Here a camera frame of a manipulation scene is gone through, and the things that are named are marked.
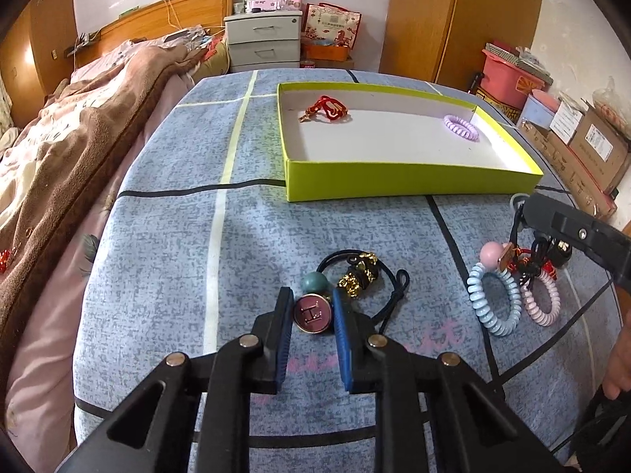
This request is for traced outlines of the right hand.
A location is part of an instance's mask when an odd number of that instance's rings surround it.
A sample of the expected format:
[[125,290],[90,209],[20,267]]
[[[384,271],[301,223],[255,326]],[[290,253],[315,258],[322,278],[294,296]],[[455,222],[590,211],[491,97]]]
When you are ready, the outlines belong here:
[[606,398],[614,400],[622,392],[631,389],[631,331],[630,319],[622,326],[618,339],[607,362],[607,371],[602,381]]

